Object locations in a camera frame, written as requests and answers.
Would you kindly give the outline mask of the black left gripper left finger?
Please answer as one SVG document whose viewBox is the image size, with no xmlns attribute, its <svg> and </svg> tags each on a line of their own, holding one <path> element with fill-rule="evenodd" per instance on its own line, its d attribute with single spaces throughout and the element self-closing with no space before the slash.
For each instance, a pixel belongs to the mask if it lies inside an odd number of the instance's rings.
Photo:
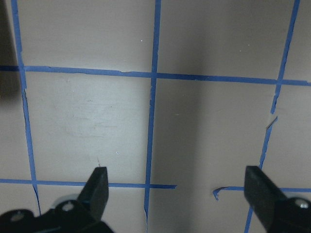
<svg viewBox="0 0 311 233">
<path fill-rule="evenodd" d="M 15 209 L 0 216 L 2 233 L 112 233 L 102 221 L 109 197 L 106 167 L 97 167 L 74 199 L 58 203 L 41 216 Z"/>
</svg>

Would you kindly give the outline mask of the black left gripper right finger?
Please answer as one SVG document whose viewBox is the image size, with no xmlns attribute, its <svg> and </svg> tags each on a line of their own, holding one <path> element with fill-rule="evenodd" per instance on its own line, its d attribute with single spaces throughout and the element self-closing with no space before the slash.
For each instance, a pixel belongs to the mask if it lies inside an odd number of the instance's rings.
<svg viewBox="0 0 311 233">
<path fill-rule="evenodd" d="M 309 233 L 311 202 L 287 196 L 258 166 L 247 166 L 244 196 L 267 233 Z"/>
</svg>

